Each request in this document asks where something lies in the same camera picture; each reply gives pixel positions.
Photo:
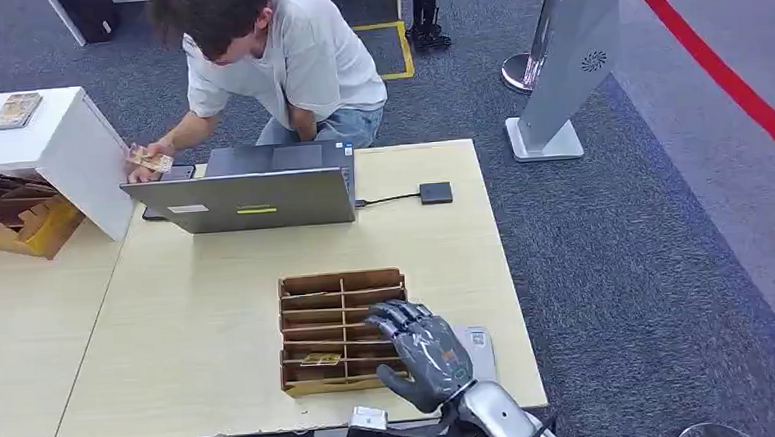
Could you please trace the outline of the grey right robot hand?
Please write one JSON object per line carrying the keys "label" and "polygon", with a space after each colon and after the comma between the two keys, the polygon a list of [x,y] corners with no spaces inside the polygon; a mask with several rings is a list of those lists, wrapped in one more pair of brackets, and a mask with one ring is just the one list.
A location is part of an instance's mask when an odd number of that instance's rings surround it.
{"label": "grey right robot hand", "polygon": [[393,344],[410,377],[385,364],[376,367],[376,375],[420,412],[437,411],[475,382],[468,351],[449,323],[426,306],[392,299],[372,306],[365,322]]}

